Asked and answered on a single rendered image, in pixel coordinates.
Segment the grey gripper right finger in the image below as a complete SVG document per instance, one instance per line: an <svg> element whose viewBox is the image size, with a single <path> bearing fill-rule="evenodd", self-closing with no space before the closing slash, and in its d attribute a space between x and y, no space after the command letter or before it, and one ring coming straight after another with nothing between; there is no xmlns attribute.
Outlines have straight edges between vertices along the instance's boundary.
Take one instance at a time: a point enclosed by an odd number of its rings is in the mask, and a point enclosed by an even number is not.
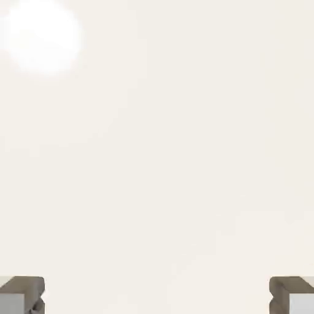
<svg viewBox="0 0 314 314"><path fill-rule="evenodd" d="M272 277L269 291L269 314L314 314L314 277Z"/></svg>

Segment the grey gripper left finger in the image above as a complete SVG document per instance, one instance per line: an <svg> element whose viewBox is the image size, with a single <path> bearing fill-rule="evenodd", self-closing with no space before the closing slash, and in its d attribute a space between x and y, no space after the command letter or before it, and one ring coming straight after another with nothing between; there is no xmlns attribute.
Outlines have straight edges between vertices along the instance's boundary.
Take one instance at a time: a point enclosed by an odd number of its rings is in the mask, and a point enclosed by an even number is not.
<svg viewBox="0 0 314 314"><path fill-rule="evenodd" d="M45 314L43 277L0 276L0 314Z"/></svg>

